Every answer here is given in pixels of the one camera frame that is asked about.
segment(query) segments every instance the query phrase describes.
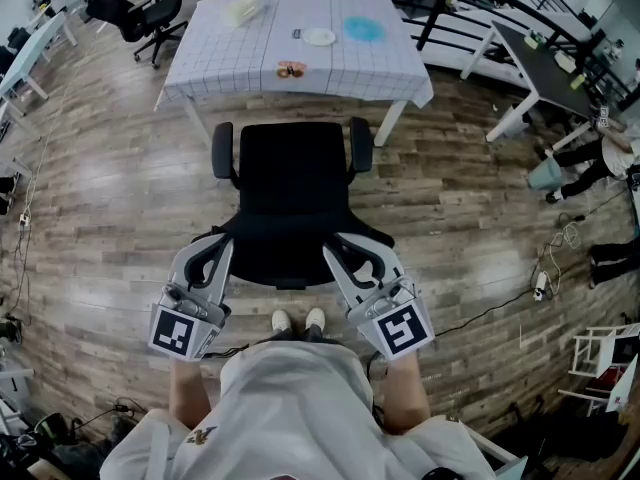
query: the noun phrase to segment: grid pattern tablecloth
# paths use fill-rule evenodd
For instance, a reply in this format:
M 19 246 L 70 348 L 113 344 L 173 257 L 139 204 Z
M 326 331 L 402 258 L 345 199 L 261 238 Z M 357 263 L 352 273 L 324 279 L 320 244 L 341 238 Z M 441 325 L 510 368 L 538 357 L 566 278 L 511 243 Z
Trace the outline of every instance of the grid pattern tablecloth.
M 433 97 L 420 53 L 391 0 L 260 0 L 262 10 L 237 28 L 225 20 L 232 1 L 198 3 L 156 108 L 185 96 L 239 91 L 408 100 L 419 107 Z M 349 18 L 373 20 L 382 37 L 354 39 L 345 29 Z M 295 33 L 307 28 L 328 28 L 336 41 L 309 45 Z

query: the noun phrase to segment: black desk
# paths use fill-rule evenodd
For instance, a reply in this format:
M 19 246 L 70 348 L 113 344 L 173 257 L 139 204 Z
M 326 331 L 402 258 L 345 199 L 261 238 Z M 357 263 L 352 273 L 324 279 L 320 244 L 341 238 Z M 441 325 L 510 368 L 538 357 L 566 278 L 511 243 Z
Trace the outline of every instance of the black desk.
M 531 93 L 518 105 L 511 114 L 506 116 L 498 125 L 487 134 L 487 141 L 492 142 L 505 130 L 518 121 L 538 101 L 546 101 L 552 105 L 563 108 L 579 116 L 589 118 L 590 100 L 584 87 L 571 89 L 570 83 L 578 73 L 569 74 L 563 71 L 553 56 L 554 53 L 543 46 L 535 50 L 524 42 L 525 35 L 501 23 L 492 22 L 492 27 L 482 41 L 480 48 L 473 54 L 471 62 L 462 71 L 460 78 L 466 79 L 473 66 L 482 57 L 491 41 L 498 37 L 516 66 L 522 73 L 524 80 L 531 89 Z

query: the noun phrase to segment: trash bin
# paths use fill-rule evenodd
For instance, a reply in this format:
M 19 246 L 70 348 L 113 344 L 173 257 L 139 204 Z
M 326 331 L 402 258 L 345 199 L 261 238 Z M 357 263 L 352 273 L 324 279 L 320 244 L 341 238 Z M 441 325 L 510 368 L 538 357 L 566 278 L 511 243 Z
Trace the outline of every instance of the trash bin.
M 511 105 L 507 111 L 502 115 L 502 119 L 505 119 L 513 110 L 517 107 L 517 105 Z M 510 139 L 515 137 L 516 135 L 521 134 L 524 130 L 526 130 L 531 124 L 531 116 L 528 113 L 524 113 L 518 122 L 514 123 L 511 128 L 507 128 L 504 131 L 504 136 L 509 137 Z
M 529 186 L 533 190 L 556 190 L 562 185 L 562 169 L 549 157 L 529 174 Z

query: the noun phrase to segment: wooden floor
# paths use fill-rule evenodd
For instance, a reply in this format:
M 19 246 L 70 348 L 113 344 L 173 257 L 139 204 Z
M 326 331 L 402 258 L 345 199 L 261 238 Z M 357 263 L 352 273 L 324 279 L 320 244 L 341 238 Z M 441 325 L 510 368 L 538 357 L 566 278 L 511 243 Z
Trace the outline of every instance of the wooden floor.
M 195 2 L 185 0 L 186 18 Z M 27 95 L 23 105 L 45 138 L 36 142 L 14 127 L 0 145 L 1 153 L 17 154 L 33 168 L 44 155 L 31 206 L 29 282 L 16 310 L 31 325 L 16 354 L 35 369 L 39 408 L 83 419 L 118 396 L 166 405 L 168 361 L 146 346 L 151 304 L 174 254 L 238 206 L 236 191 L 214 179 L 207 148 L 184 113 L 153 112 L 175 46 L 163 49 L 162 68 L 154 71 L 148 53 L 133 61 L 135 46 L 114 27 L 96 36 L 99 25 L 74 16 L 79 46 L 62 43 L 51 54 L 53 64 L 34 72 L 51 97 L 43 102 Z M 601 182 L 588 195 L 548 206 L 525 177 L 537 164 L 534 141 L 553 142 L 559 129 L 538 124 L 523 138 L 488 145 L 484 134 L 513 97 L 455 75 L 431 76 L 433 101 L 424 109 L 408 106 L 388 145 L 375 151 L 373 171 L 358 177 L 350 195 L 360 218 L 395 237 L 441 332 L 527 289 L 561 212 L 584 214 L 623 186 Z M 247 124 L 295 120 L 346 125 L 351 116 L 376 128 L 387 104 L 265 94 L 204 108 L 211 126 L 230 120 L 238 132 Z M 13 251 L 25 191 L 26 183 L 2 226 L 5 294 L 17 285 Z M 513 401 L 527 412 L 542 395 L 554 407 L 556 390 L 576 385 L 566 373 L 572 336 L 589 324 L 618 322 L 623 311 L 635 314 L 635 274 L 595 290 L 587 286 L 588 247 L 634 236 L 628 195 L 591 215 L 580 236 L 578 249 L 565 245 L 555 252 L 563 275 L 552 301 L 535 303 L 526 295 L 420 351 L 436 413 L 455 414 L 491 434 L 512 423 L 507 409 Z M 542 267 L 557 279 L 548 255 Z M 372 351 L 347 325 L 335 285 L 276 292 L 232 279 L 227 293 L 233 315 L 219 340 L 223 348 L 266 337 L 276 308 L 302 320 L 319 305 L 329 333 L 363 360 Z M 15 297 L 14 291 L 4 307 Z M 212 392 L 222 365 L 206 364 Z M 373 366 L 376 390 L 384 368 Z

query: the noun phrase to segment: printed logo on shirt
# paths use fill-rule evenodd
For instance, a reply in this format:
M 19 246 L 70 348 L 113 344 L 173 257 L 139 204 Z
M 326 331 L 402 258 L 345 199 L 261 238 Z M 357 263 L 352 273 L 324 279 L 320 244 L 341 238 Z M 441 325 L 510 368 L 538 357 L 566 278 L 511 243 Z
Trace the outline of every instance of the printed logo on shirt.
M 193 322 L 168 311 L 162 311 L 158 318 L 153 343 L 164 349 L 186 355 L 191 339 Z
M 207 427 L 204 430 L 194 430 L 187 438 L 187 443 L 202 446 L 207 442 L 207 437 L 211 434 L 211 431 L 217 428 L 218 427 Z
M 414 350 L 429 339 L 426 325 L 411 302 L 385 313 L 374 323 L 389 357 Z

